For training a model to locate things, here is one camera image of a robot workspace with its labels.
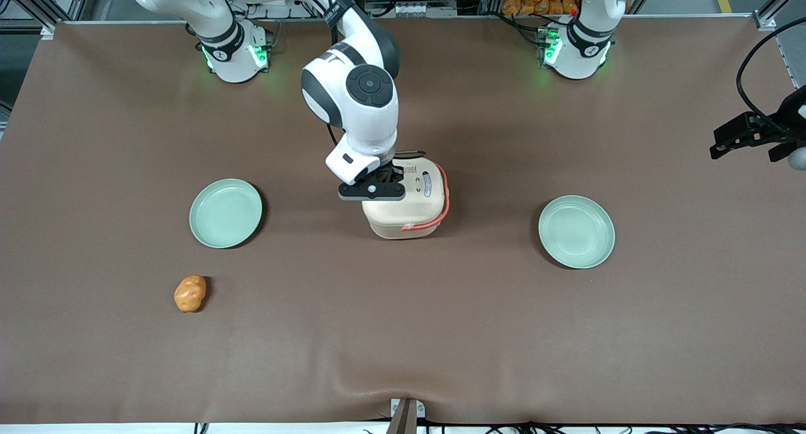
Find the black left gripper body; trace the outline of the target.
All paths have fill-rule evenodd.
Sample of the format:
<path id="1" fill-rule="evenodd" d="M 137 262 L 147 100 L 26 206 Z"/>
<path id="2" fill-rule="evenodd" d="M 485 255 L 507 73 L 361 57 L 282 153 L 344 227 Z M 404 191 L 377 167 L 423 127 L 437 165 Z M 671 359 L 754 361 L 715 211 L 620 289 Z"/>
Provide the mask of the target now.
<path id="1" fill-rule="evenodd" d="M 794 139 L 805 139 L 805 90 L 801 86 L 786 96 L 775 113 L 775 124 Z"/>

